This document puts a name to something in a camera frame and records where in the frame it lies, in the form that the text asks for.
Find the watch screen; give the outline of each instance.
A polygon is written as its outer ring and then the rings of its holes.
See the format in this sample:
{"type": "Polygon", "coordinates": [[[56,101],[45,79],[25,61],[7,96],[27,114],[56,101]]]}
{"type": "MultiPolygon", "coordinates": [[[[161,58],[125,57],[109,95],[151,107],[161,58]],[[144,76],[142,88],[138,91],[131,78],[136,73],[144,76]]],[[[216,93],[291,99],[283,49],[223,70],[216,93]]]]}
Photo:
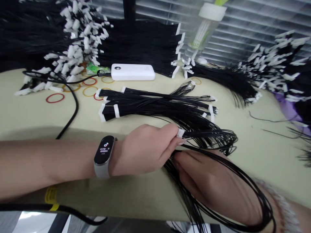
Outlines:
{"type": "Polygon", "coordinates": [[[113,136],[106,136],[101,140],[94,158],[95,164],[101,165],[108,161],[112,151],[113,143],[114,143],[113,136]]]}

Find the plastic bottle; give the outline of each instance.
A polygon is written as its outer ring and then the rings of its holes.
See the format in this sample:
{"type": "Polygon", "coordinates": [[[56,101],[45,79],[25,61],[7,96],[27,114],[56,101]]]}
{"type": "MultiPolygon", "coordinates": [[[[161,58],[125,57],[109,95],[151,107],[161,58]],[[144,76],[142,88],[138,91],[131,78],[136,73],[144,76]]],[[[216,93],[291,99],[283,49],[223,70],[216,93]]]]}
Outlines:
{"type": "Polygon", "coordinates": [[[188,46],[182,57],[184,64],[189,65],[191,60],[196,61],[200,57],[207,42],[218,27],[219,22],[223,19],[226,9],[224,6],[211,3],[203,4],[199,16],[192,27],[194,30],[191,32],[188,46]]]}

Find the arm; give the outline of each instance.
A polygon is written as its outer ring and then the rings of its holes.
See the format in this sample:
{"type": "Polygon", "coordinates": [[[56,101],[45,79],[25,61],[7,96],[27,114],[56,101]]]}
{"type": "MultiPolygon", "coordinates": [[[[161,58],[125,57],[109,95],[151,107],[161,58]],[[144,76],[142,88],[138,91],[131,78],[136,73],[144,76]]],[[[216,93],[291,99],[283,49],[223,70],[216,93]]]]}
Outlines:
{"type": "MultiPolygon", "coordinates": [[[[152,172],[161,168],[181,139],[178,127],[142,125],[124,141],[116,141],[109,161],[110,176],[152,172]]],[[[0,202],[35,190],[95,177],[94,156],[99,142],[0,142],[0,202]]]]}
{"type": "MultiPolygon", "coordinates": [[[[211,151],[223,158],[218,150],[211,151]]],[[[174,164],[184,186],[206,207],[244,225],[261,222],[262,212],[259,201],[250,187],[232,171],[215,160],[196,151],[185,150],[174,156],[174,164]]],[[[277,232],[283,232],[284,217],[274,198],[258,186],[269,200],[276,220],[277,232]]],[[[302,232],[311,229],[311,210],[290,202],[300,222],[302,232]]],[[[263,232],[272,232],[272,222],[263,232]]]]}

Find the fitness tracker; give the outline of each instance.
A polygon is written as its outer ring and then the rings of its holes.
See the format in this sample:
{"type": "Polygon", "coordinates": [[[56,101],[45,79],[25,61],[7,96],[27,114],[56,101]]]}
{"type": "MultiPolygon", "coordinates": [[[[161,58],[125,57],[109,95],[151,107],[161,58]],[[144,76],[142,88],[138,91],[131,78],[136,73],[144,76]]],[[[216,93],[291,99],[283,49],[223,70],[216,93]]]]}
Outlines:
{"type": "Polygon", "coordinates": [[[95,174],[99,178],[109,178],[108,164],[112,155],[114,141],[117,141],[113,136],[104,137],[97,149],[94,157],[94,170],[95,174]]]}

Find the hand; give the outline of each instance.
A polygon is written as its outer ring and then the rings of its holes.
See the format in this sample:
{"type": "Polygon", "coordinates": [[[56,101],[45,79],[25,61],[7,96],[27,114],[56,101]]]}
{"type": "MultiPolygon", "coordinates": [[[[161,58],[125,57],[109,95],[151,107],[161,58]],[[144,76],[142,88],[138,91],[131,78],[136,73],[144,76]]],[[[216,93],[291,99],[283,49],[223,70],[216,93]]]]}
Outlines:
{"type": "Polygon", "coordinates": [[[185,141],[176,137],[177,132],[175,124],[162,128],[141,125],[124,141],[116,141],[108,166],[110,176],[137,175],[161,168],[176,146],[185,141]]]}
{"type": "MultiPolygon", "coordinates": [[[[218,150],[209,151],[228,159],[218,150]]],[[[255,193],[228,168],[193,150],[177,153],[174,164],[183,185],[203,205],[245,225],[261,222],[255,193]]]]}

